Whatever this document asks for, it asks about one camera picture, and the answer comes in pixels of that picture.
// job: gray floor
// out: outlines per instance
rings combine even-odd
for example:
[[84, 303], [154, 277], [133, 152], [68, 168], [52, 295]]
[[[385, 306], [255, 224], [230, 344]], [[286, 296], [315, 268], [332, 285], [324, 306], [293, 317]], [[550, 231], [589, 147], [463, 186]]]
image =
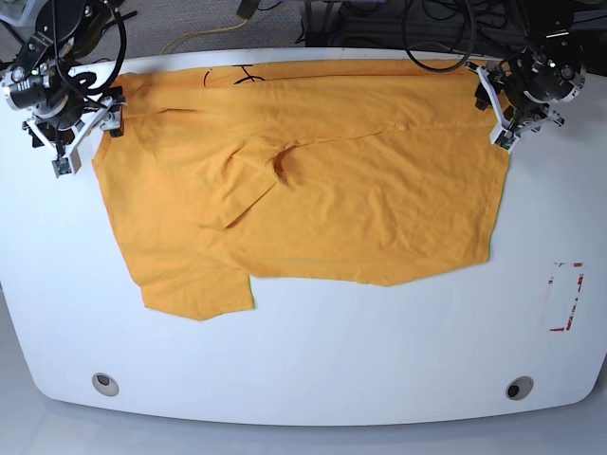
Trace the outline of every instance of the gray floor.
[[[276, 3], [262, 0], [262, 8]], [[127, 21], [127, 58], [156, 55], [174, 38], [192, 31], [236, 25], [240, 0], [126, 0], [122, 13], [136, 9], [138, 16]], [[257, 11], [243, 28], [216, 35], [192, 38], [174, 52], [197, 50], [238, 49], [253, 47], [294, 46], [301, 32], [299, 5], [284, 2], [270, 11]], [[30, 29], [17, 30], [24, 38]], [[0, 27], [0, 60], [10, 61], [20, 46]], [[84, 59], [94, 62], [100, 58], [115, 60], [119, 48], [118, 30], [114, 27], [103, 37], [95, 51]]]

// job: circular hole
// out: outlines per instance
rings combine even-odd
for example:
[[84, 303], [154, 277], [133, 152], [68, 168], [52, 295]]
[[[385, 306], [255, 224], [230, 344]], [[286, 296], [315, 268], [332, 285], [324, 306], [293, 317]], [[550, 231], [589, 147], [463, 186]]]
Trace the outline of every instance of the circular hole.
[[526, 398], [533, 389], [533, 379], [529, 376], [519, 377], [506, 388], [506, 397], [509, 400], [520, 401]]
[[93, 387], [105, 396], [116, 396], [119, 392], [118, 383], [105, 373], [93, 374]]

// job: table surface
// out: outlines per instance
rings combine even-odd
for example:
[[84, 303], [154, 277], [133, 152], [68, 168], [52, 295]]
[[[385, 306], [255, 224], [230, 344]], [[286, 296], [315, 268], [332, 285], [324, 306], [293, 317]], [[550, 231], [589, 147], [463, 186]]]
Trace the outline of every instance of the table surface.
[[[372, 58], [404, 55], [218, 51], [138, 59], [123, 71]], [[111, 64], [83, 69], [104, 79]], [[524, 137], [488, 263], [386, 288], [252, 278], [254, 311], [202, 322], [144, 308], [90, 164], [100, 134], [81, 147], [83, 168], [56, 179], [48, 153], [31, 149], [21, 131], [27, 113], [0, 103], [0, 280], [36, 386], [50, 398], [111, 410], [299, 426], [465, 419], [578, 402], [607, 352], [605, 95], [607, 81], [589, 77], [580, 97], [560, 107], [563, 128]], [[552, 332], [566, 327], [575, 299], [570, 330]], [[118, 396], [99, 394], [95, 373], [115, 378]], [[520, 376], [533, 378], [533, 391], [507, 399]]]

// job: white table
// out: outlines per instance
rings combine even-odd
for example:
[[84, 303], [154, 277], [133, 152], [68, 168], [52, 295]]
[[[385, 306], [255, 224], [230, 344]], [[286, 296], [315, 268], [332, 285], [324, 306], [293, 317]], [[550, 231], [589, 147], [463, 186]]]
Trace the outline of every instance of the white table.
[[[123, 70], [403, 57], [222, 51], [139, 59]], [[111, 64], [91, 68], [104, 79]], [[111, 410], [300, 426], [465, 419], [578, 402], [607, 352], [607, 81], [588, 78], [561, 112], [565, 127], [524, 137], [512, 156], [487, 264], [389, 288], [251, 279], [254, 311], [196, 322], [144, 308], [91, 168], [100, 135], [81, 147], [83, 168], [56, 179], [47, 154], [30, 149], [21, 132], [27, 114], [1, 102], [0, 280], [37, 387]], [[579, 273], [571, 330], [550, 332], [569, 319]], [[94, 373], [114, 377], [118, 396], [99, 394]], [[519, 376], [535, 387], [509, 400], [506, 387]]]

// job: orange t-shirt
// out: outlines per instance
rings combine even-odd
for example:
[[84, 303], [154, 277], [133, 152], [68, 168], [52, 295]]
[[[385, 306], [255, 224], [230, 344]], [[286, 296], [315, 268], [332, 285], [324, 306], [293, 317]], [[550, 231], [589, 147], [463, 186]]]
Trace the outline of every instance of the orange t-shirt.
[[125, 136], [94, 167], [145, 305], [207, 319], [253, 308], [249, 275], [391, 285], [486, 261], [508, 154], [477, 83], [408, 61], [121, 76]]

